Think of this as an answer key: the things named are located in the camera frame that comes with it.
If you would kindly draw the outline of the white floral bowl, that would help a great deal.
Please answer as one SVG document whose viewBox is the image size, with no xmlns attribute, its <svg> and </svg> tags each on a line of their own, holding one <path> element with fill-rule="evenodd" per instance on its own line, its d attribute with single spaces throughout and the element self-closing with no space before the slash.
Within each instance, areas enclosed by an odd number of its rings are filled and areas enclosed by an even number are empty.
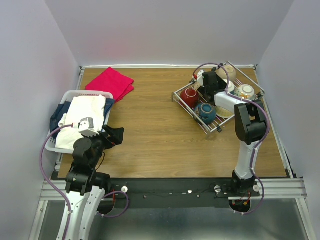
<svg viewBox="0 0 320 240">
<path fill-rule="evenodd" d="M 246 100 L 254 100 L 256 98 L 254 88 L 249 84 L 242 84 L 234 90 L 234 95 Z"/>
</svg>

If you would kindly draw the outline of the teal white bowl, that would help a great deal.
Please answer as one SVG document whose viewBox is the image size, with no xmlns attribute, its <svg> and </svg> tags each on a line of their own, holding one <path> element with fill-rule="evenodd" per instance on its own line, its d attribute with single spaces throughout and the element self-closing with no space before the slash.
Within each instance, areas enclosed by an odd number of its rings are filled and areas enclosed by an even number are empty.
<svg viewBox="0 0 320 240">
<path fill-rule="evenodd" d="M 234 83 L 230 80 L 228 81 L 227 79 L 223 79 L 223 81 L 226 83 L 226 86 L 223 88 L 223 90 L 225 90 L 226 87 L 228 87 L 228 93 L 234 95 L 236 90 L 236 86 L 234 85 Z"/>
</svg>

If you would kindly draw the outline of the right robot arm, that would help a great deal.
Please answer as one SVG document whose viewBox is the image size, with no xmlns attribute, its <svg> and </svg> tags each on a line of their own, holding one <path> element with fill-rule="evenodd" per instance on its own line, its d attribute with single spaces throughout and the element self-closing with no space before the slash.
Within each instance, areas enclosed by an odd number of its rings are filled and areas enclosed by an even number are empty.
<svg viewBox="0 0 320 240">
<path fill-rule="evenodd" d="M 230 191 L 241 196 L 255 185 L 255 164 L 260 145 L 270 131 L 270 121 L 260 100 L 247 100 L 228 91 L 229 81 L 214 71 L 202 73 L 202 94 L 208 103 L 234 114 L 235 133 L 240 141 L 239 155 L 232 172 Z"/>
</svg>

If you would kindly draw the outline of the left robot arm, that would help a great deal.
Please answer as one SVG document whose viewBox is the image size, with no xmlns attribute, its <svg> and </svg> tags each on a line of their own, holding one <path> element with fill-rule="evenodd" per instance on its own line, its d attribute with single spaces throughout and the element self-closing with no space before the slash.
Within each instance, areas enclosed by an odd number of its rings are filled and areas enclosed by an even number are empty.
<svg viewBox="0 0 320 240">
<path fill-rule="evenodd" d="M 125 129 L 102 128 L 103 132 L 94 135 L 83 134 L 73 145 L 59 240 L 87 240 L 101 200 L 112 194 L 110 176 L 97 172 L 96 167 L 105 150 L 122 144 Z"/>
</svg>

